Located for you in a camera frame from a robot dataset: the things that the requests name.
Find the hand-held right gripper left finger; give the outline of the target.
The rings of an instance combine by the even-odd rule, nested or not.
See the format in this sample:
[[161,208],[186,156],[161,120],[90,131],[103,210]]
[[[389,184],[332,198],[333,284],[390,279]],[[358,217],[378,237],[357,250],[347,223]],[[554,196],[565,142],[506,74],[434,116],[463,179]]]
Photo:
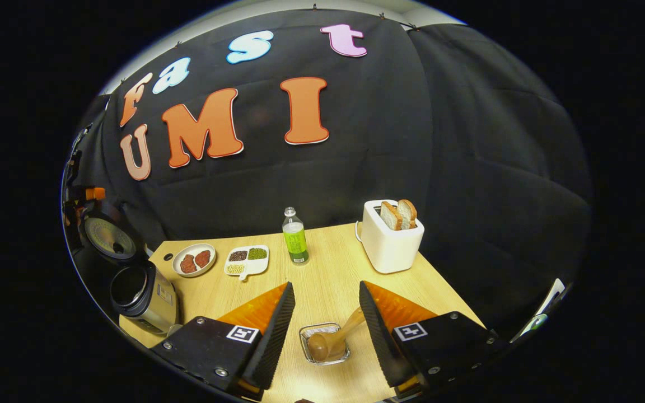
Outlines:
[[271,387],[294,308],[286,282],[217,320],[195,317],[152,350],[211,387],[259,401]]

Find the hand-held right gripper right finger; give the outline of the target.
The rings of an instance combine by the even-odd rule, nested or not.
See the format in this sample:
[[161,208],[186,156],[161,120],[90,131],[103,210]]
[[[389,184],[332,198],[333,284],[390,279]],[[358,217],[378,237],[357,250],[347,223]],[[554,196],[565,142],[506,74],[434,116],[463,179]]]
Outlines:
[[458,311],[438,315],[368,281],[359,300],[385,380],[399,395],[441,392],[505,350],[495,331]]

